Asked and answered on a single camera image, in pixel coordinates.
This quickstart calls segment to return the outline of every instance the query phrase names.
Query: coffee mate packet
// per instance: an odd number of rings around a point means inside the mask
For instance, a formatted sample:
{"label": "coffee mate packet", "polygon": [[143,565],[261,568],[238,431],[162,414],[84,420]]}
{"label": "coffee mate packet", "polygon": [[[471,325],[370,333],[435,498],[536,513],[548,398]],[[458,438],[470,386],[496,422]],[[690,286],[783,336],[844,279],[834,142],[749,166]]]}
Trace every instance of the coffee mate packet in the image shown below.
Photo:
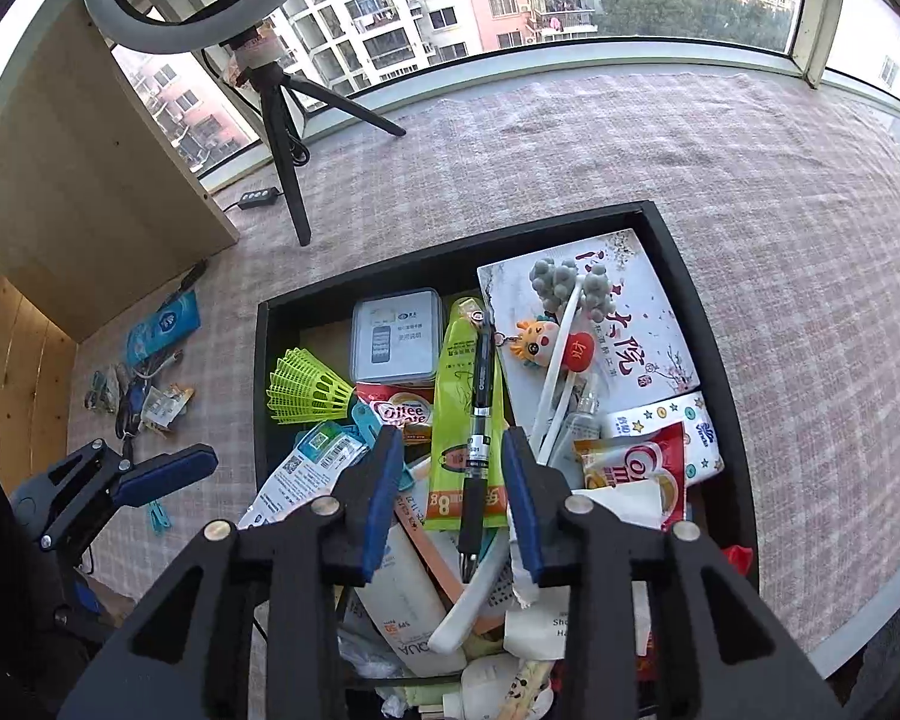
{"label": "coffee mate packet", "polygon": [[434,391],[357,382],[357,397],[370,406],[381,424],[403,431],[405,445],[429,443],[434,424]]}
{"label": "coffee mate packet", "polygon": [[683,424],[668,425],[641,437],[573,442],[588,490],[616,487],[655,477],[663,502],[663,530],[684,519]]}

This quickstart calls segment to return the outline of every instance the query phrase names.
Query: cartoon figurine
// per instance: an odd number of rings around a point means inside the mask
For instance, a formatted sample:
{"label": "cartoon figurine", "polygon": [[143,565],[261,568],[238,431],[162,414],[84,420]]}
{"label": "cartoon figurine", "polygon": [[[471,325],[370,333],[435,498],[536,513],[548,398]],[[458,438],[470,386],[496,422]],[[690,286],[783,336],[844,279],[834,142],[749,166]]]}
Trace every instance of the cartoon figurine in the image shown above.
{"label": "cartoon figurine", "polygon": [[[557,333],[560,326],[547,320],[525,320],[517,322],[520,335],[511,338],[511,352],[520,360],[529,364],[548,367],[550,357],[553,355],[554,343],[557,342]],[[581,373],[590,366],[593,360],[593,352],[596,343],[590,333],[571,333],[567,337],[567,346],[563,351],[560,363],[563,367],[574,372]]]}
{"label": "cartoon figurine", "polygon": [[[576,283],[577,263],[573,260],[555,265],[553,257],[545,257],[536,261],[530,271],[530,285],[548,314],[556,315],[560,306],[567,303]],[[603,265],[592,266],[590,273],[583,276],[581,292],[581,306],[593,322],[602,322],[608,314],[616,311],[610,297],[607,268]]]}

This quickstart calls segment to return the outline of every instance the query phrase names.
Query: blue package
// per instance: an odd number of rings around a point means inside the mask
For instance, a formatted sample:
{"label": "blue package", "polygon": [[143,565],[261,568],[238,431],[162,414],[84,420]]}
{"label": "blue package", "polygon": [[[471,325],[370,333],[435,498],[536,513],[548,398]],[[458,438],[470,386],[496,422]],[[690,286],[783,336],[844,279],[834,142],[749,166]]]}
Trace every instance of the blue package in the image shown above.
{"label": "blue package", "polygon": [[151,354],[179,341],[197,327],[200,327],[197,295],[190,290],[130,330],[127,363],[136,368]]}

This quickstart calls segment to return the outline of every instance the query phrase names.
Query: qr code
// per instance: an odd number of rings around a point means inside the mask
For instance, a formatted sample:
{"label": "qr code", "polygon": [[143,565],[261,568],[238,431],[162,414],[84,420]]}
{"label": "qr code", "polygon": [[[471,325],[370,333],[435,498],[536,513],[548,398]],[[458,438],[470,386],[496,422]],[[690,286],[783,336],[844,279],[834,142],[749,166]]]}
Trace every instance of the qr code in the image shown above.
{"label": "qr code", "polygon": [[300,463],[301,463],[301,461],[298,457],[291,457],[290,459],[288,459],[288,461],[286,461],[283,464],[283,469],[287,473],[293,473],[293,471],[296,471],[298,469],[298,466],[300,465]]}
{"label": "qr code", "polygon": [[314,449],[319,449],[327,443],[327,440],[329,440],[329,437],[325,433],[317,433],[317,435],[310,440],[310,445],[314,447]]}

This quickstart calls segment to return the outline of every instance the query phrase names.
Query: red object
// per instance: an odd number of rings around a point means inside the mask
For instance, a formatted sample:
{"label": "red object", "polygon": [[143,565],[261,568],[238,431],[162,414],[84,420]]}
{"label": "red object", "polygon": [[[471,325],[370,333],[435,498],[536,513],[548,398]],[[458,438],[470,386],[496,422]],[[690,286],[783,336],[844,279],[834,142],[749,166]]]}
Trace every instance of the red object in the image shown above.
{"label": "red object", "polygon": [[567,336],[567,347],[563,351],[561,362],[575,373],[583,373],[590,367],[593,352],[597,348],[596,341],[590,333],[571,333]]}
{"label": "red object", "polygon": [[735,544],[727,549],[720,550],[730,561],[730,565],[737,569],[742,576],[746,576],[749,567],[754,564],[754,551],[749,547],[742,547]]}

